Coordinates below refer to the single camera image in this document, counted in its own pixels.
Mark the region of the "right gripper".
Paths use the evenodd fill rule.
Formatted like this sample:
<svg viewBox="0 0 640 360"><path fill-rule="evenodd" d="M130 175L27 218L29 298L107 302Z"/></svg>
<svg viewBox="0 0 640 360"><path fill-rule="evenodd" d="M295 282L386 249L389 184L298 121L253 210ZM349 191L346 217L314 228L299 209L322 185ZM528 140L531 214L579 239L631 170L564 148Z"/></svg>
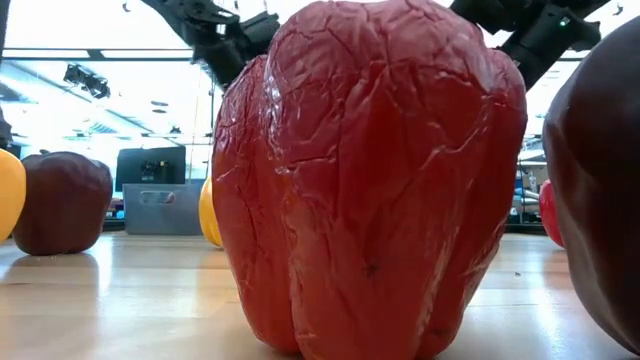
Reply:
<svg viewBox="0 0 640 360"><path fill-rule="evenodd" d="M526 89L534 84L555 62L555 47L547 35L537 32L514 32L501 46L518 68Z"/></svg>

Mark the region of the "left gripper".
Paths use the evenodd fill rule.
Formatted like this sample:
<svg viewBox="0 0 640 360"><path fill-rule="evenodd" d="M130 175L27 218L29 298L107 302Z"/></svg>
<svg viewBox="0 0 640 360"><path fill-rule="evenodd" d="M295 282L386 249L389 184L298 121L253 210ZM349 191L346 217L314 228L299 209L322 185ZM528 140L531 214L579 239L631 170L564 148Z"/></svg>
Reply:
<svg viewBox="0 0 640 360"><path fill-rule="evenodd" d="M209 69L214 83L226 91L248 62L247 37L240 24L226 24L222 33L217 25L195 27L193 58Z"/></svg>

